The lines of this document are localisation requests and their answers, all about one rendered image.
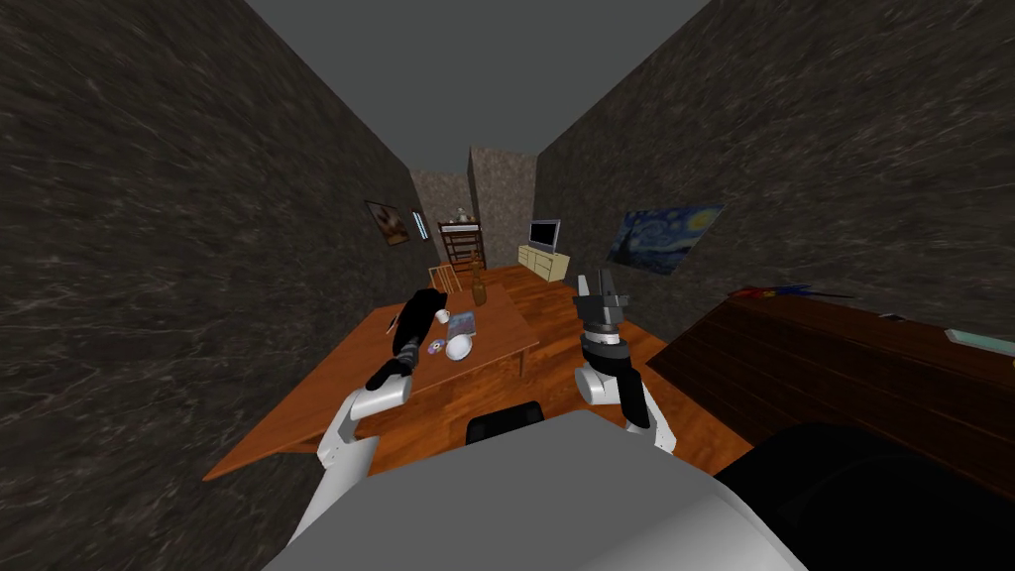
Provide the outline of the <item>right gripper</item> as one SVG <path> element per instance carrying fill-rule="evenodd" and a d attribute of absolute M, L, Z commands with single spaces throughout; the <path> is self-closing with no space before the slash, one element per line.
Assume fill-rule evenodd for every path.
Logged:
<path fill-rule="evenodd" d="M 598 270 L 598 281 L 599 294 L 592 295 L 587 278 L 577 277 L 578 295 L 572 299 L 578 319 L 586 332 L 618 332 L 629 296 L 618 292 L 608 269 Z"/>

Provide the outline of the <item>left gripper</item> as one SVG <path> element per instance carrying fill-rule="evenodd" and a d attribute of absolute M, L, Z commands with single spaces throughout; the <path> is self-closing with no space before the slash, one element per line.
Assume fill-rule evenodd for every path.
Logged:
<path fill-rule="evenodd" d="M 441 310 L 446 309 L 448 293 L 435 288 L 418 290 L 398 315 L 395 343 L 422 343 Z"/>

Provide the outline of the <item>cream television stand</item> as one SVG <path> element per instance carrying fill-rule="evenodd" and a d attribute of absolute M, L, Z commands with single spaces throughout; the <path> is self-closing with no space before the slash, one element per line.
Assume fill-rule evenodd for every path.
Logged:
<path fill-rule="evenodd" d="M 570 257 L 559 253 L 545 253 L 530 246 L 518 247 L 518 261 L 528 270 L 549 283 L 565 278 Z"/>

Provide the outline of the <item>black television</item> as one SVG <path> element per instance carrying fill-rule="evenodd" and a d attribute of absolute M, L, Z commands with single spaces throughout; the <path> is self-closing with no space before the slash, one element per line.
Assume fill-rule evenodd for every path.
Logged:
<path fill-rule="evenodd" d="M 529 223 L 529 245 L 547 254 L 557 249 L 558 235 L 561 227 L 559 219 L 533 220 Z"/>

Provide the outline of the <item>dark wooden shelf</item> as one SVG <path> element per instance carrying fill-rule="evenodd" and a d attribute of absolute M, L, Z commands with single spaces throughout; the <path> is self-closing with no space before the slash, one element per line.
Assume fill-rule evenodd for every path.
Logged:
<path fill-rule="evenodd" d="M 450 222 L 438 223 L 439 239 L 448 263 L 456 274 L 471 272 L 474 266 L 486 269 L 486 255 L 480 223 L 464 208 L 458 208 Z"/>

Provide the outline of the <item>blue starry night painting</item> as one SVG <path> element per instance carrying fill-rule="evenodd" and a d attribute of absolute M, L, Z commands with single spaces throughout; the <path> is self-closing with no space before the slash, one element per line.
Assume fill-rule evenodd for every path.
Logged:
<path fill-rule="evenodd" d="M 671 275 L 719 218 L 722 204 L 628 212 L 607 261 L 661 276 Z"/>

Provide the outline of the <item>brown framed picture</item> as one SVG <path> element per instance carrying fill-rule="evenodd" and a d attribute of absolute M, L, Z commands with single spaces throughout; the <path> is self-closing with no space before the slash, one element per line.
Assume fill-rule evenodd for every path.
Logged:
<path fill-rule="evenodd" d="M 366 205 L 389 246 L 403 244 L 410 240 L 402 216 L 396 208 L 369 200 L 366 201 Z"/>

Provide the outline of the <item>orange wooden table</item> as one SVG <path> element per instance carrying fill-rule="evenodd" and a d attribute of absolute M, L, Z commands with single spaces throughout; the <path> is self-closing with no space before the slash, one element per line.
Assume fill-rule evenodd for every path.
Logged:
<path fill-rule="evenodd" d="M 464 360 L 453 362 L 441 354 L 428 354 L 422 346 L 406 411 L 434 406 L 437 397 L 451 392 L 468 375 L 488 371 L 493 365 L 513 364 L 515 373 L 522 374 L 527 354 L 538 344 L 535 331 L 502 285 L 489 287 L 483 305 L 475 305 L 467 291 L 455 292 L 447 308 L 453 314 L 473 312 L 477 330 L 473 348 Z M 212 481 L 271 455 L 314 453 L 346 397 L 391 357 L 394 336 L 388 328 L 399 310 L 399 304 L 374 309 L 203 479 Z"/>

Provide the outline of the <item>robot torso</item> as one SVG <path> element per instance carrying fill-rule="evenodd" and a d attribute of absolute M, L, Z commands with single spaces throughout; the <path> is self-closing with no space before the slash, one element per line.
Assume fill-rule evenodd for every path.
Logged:
<path fill-rule="evenodd" d="M 809 571 L 707 473 L 580 410 L 369 475 L 341 409 L 296 534 L 264 571 Z"/>

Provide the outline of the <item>dark wooden sideboard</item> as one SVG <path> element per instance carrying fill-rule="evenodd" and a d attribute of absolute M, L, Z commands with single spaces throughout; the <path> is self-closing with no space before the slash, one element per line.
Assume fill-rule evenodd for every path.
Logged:
<path fill-rule="evenodd" d="M 854 425 L 1015 500 L 1015 357 L 803 296 L 731 296 L 648 361 L 737 436 Z"/>

